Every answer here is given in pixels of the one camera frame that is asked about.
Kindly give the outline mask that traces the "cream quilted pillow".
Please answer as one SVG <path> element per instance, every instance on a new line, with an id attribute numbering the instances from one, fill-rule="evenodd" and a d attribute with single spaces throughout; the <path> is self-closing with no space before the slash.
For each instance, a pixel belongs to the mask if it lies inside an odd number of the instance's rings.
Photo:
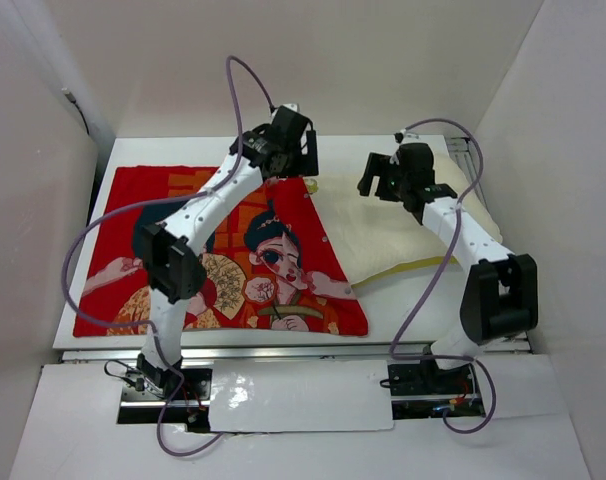
<path id="1" fill-rule="evenodd" d="M 357 174 L 305 180 L 326 237 L 348 281 L 364 285 L 385 276 L 434 266 L 446 245 L 399 203 L 358 194 Z"/>

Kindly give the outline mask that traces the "red printed pillowcase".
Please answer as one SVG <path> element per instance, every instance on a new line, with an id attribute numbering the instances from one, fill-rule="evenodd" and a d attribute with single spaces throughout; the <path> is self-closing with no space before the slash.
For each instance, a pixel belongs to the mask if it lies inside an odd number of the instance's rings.
<path id="1" fill-rule="evenodd" d="M 110 322 L 77 318 L 76 338 L 143 335 L 150 287 L 140 230 L 179 210 L 179 197 L 198 190 L 210 167 L 120 167 L 107 209 L 171 197 L 171 204 L 133 209 L 104 222 L 79 306 Z M 369 331 L 329 243 L 303 179 L 280 180 L 248 195 L 218 226 L 202 250 L 207 279 L 190 301 L 184 327 L 261 329 L 364 337 Z"/>

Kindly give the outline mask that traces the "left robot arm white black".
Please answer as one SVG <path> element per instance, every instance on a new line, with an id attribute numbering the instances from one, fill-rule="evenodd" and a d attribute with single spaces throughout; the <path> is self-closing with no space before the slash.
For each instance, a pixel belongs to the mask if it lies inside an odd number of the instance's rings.
<path id="1" fill-rule="evenodd" d="M 190 300 L 204 286 L 202 249 L 225 218 L 271 179 L 318 173 L 316 132 L 296 104 L 277 107 L 268 123 L 237 137 L 194 198 L 140 230 L 150 287 L 146 340 L 137 358 L 146 389 L 170 399 L 181 383 L 181 336 Z"/>

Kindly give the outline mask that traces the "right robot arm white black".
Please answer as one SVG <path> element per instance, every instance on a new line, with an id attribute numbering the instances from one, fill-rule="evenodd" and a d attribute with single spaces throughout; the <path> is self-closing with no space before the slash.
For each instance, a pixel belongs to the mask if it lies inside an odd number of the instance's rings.
<path id="1" fill-rule="evenodd" d="M 443 242 L 446 257 L 466 275 L 457 320 L 419 359 L 421 384 L 440 392 L 482 346 L 537 327 L 538 271 L 530 255 L 496 241 L 464 209 L 461 195 L 437 182 L 434 163 L 425 143 L 402 144 L 392 155 L 370 153 L 357 189 L 362 196 L 401 203 Z"/>

